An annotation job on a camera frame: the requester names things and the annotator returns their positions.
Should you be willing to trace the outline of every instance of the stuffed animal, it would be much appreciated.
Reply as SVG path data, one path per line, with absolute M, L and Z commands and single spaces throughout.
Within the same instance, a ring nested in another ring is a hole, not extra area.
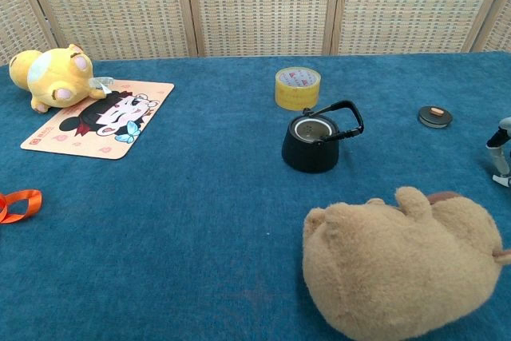
M 488 212 L 451 192 L 396 192 L 399 207 L 312 209 L 303 228 L 303 276 L 325 320 L 355 340 L 423 335 L 481 306 L 511 251 Z
M 23 51 L 9 63 L 15 85 L 32 93 L 32 109 L 45 113 L 49 107 L 70 107 L 86 97 L 105 98 L 105 91 L 89 84 L 93 65 L 80 47 L 55 48 L 41 53 Z

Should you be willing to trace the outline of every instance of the orange strap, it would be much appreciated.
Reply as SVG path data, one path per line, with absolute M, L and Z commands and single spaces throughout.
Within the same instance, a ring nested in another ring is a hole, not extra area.
M 9 213 L 9 205 L 21 201 L 28 200 L 29 206 L 23 214 Z M 26 219 L 39 212 L 42 205 L 42 194 L 37 189 L 26 189 L 24 191 L 2 195 L 0 193 L 0 224 L 11 224 L 16 221 Z

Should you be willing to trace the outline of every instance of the cartoon girl illustration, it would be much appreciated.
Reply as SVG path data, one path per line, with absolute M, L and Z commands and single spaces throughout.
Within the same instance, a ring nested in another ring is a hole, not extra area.
M 116 140 L 132 143 L 140 134 L 143 116 L 149 115 L 158 101 L 148 100 L 143 93 L 133 96 L 131 92 L 113 91 L 105 99 L 95 101 L 78 116 L 65 119 L 61 131 L 76 129 L 74 136 L 84 136 L 89 131 L 99 136 L 116 135 Z

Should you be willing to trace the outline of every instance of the blue carpet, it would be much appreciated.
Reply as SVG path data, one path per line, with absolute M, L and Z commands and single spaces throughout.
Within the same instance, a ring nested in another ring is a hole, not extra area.
M 324 174 L 281 160 L 296 113 L 275 105 L 275 73 L 292 65 L 322 74 L 318 107 L 351 99 L 366 123 Z M 21 150 L 56 111 L 34 113 L 0 67 L 0 192 L 44 197 L 33 219 L 0 226 L 2 340 L 344 340 L 303 282 L 303 218 L 394 203 L 402 185 L 483 204 L 511 248 L 511 190 L 485 150 L 511 114 L 509 54 L 102 61 L 95 75 L 176 85 L 119 161 Z M 448 129 L 418 122 L 429 104 L 453 114 Z M 488 303 L 421 340 L 509 339 L 510 312 L 508 268 Z

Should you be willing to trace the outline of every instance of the woven screen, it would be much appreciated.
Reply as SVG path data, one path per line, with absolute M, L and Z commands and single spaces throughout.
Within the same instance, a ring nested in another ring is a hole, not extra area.
M 339 54 L 458 52 L 484 0 L 346 0 Z
M 511 51 L 511 0 L 506 0 L 499 12 L 483 50 Z
M 180 0 L 46 1 L 65 43 L 91 58 L 188 56 Z
M 322 53 L 327 0 L 192 2 L 207 56 Z
M 0 65 L 23 50 L 50 48 L 28 0 L 0 0 Z

